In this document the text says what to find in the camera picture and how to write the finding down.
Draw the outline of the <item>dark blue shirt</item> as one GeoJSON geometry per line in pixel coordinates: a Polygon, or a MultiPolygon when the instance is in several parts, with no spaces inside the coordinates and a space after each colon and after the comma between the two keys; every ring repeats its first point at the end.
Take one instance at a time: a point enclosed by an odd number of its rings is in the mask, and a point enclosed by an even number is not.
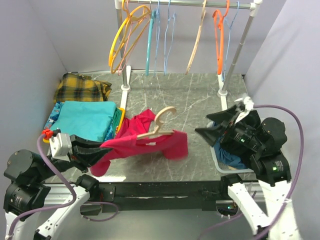
{"type": "Polygon", "coordinates": [[[221,144],[220,144],[221,138],[222,136],[220,136],[217,139],[216,143],[213,145],[214,154],[217,161],[235,170],[247,169],[247,167],[241,161],[241,158],[239,156],[231,154],[221,147],[221,144]]]}

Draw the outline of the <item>magenta pink shirt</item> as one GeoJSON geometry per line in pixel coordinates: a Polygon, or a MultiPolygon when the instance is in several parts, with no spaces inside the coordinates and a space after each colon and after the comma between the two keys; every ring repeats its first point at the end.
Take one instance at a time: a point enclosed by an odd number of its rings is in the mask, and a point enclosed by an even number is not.
{"type": "Polygon", "coordinates": [[[115,138],[100,145],[101,148],[111,148],[111,151],[90,168],[91,173],[96,177],[101,177],[107,172],[112,160],[136,155],[161,152],[166,159],[172,161],[179,161],[187,157],[189,154],[188,136],[185,132],[174,130],[169,135],[137,138],[138,135],[149,131],[155,117],[152,110],[146,109],[131,119],[125,118],[115,138]]]}

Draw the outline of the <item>beige hanger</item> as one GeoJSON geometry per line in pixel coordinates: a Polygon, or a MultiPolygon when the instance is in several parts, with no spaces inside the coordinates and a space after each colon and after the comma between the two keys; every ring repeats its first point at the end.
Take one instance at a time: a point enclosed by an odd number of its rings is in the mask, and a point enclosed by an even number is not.
{"type": "Polygon", "coordinates": [[[174,133],[173,130],[161,130],[163,125],[165,124],[165,122],[161,120],[161,117],[166,113],[175,114],[176,112],[177,112],[177,109],[174,106],[167,106],[163,108],[161,111],[158,112],[158,114],[154,118],[154,123],[155,123],[154,130],[139,134],[136,136],[136,139],[141,140],[144,138],[152,138],[152,137],[162,136],[162,135],[172,135],[174,133]]]}

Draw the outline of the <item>wooden hanger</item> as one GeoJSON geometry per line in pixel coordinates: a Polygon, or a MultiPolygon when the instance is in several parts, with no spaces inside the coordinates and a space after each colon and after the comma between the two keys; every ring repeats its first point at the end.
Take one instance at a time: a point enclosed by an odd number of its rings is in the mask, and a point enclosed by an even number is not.
{"type": "Polygon", "coordinates": [[[205,18],[205,15],[206,15],[206,4],[207,4],[207,0],[204,0],[203,3],[202,3],[200,24],[199,24],[199,27],[198,27],[195,43],[194,43],[194,46],[193,46],[193,49],[192,49],[192,52],[191,52],[187,67],[186,67],[185,75],[187,75],[189,73],[190,69],[191,69],[191,66],[193,64],[193,61],[194,61],[194,58],[196,56],[196,52],[197,52],[197,49],[198,49],[198,46],[199,46],[199,41],[200,41],[201,34],[202,34],[203,22],[204,22],[204,18],[205,18]]]}

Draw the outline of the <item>light blue wavy hanger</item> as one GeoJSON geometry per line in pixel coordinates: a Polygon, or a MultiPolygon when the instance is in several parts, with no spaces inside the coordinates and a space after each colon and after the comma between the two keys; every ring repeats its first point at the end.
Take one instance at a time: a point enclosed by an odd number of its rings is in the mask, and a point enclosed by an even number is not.
{"type": "Polygon", "coordinates": [[[153,35],[153,28],[154,24],[156,24],[155,20],[155,10],[151,13],[151,18],[149,22],[149,29],[148,29],[148,39],[147,39],[147,49],[146,49],[146,62],[145,62],[145,75],[149,75],[150,71],[150,62],[151,62],[151,44],[152,44],[152,35],[153,35]]]}

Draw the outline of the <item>pale blue wire hanger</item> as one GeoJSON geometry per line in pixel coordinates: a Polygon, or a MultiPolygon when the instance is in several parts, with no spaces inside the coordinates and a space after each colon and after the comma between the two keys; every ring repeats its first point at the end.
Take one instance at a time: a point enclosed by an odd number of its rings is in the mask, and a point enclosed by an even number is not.
{"type": "Polygon", "coordinates": [[[160,41],[160,1],[157,1],[157,8],[155,9],[155,23],[156,23],[156,37],[155,37],[155,57],[154,57],[154,71],[153,77],[156,77],[157,72],[157,60],[159,51],[159,41],[160,41]]]}

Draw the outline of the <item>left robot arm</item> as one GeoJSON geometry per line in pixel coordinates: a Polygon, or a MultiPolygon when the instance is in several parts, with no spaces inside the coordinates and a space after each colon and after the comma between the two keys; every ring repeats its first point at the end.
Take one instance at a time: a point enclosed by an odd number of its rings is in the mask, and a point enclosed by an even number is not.
{"type": "Polygon", "coordinates": [[[83,205],[103,204],[99,181],[87,172],[111,148],[56,130],[42,133],[37,148],[39,153],[18,150],[7,161],[3,174],[11,181],[3,205],[7,240],[56,240],[63,225],[81,214],[83,205]],[[53,176],[60,178],[69,194],[62,203],[47,206],[52,188],[45,181],[53,176]]]}

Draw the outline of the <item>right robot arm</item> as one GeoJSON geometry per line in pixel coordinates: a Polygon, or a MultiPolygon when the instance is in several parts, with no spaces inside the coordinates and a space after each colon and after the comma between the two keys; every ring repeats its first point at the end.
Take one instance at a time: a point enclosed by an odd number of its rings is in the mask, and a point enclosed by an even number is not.
{"type": "Polygon", "coordinates": [[[198,127],[196,132],[211,147],[219,145],[238,156],[254,172],[266,211],[261,210],[236,173],[221,178],[219,195],[236,203],[254,239],[301,239],[291,199],[298,178],[291,175],[290,164],[281,151],[288,139],[285,124],[274,117],[261,118],[257,108],[247,103],[237,103],[207,118],[213,125],[198,127]]]}

